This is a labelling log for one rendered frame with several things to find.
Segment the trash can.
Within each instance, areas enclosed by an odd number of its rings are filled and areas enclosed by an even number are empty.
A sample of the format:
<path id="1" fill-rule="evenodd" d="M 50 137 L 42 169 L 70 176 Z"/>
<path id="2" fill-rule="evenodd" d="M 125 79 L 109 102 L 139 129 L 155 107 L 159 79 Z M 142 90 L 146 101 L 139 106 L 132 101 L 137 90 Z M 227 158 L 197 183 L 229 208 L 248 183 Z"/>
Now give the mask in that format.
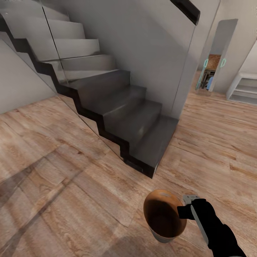
<path id="1" fill-rule="evenodd" d="M 171 197 L 160 195 L 161 192 Z M 143 214 L 153 236 L 162 243 L 168 243 L 180 236 L 187 224 L 187 219 L 180 219 L 178 206 L 183 206 L 180 199 L 167 190 L 150 192 L 143 203 Z"/>

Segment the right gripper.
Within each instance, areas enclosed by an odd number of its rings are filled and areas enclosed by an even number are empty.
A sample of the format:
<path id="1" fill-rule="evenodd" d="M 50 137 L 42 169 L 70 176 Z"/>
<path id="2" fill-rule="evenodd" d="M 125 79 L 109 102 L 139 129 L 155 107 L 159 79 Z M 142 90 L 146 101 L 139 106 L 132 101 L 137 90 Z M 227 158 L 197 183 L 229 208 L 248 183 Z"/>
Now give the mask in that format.
<path id="1" fill-rule="evenodd" d="M 178 206 L 178 207 L 177 207 L 177 209 L 178 209 L 178 214 L 179 214 L 179 218 L 180 218 L 180 219 L 190 219 L 190 220 L 194 220 L 194 218 L 191 217 L 191 215 L 189 214 L 188 207 L 189 207 L 189 205 L 186 205 L 186 206 Z"/>

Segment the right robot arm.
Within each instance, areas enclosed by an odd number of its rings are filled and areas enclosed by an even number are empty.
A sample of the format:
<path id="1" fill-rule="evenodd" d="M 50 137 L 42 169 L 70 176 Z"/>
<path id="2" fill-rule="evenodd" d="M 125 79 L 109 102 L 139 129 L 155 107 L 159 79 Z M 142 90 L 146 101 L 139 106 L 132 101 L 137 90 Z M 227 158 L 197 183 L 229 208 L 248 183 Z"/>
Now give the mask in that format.
<path id="1" fill-rule="evenodd" d="M 184 195 L 185 206 L 178 206 L 180 219 L 195 220 L 214 257 L 247 257 L 230 227 L 216 216 L 212 205 L 198 195 Z"/>

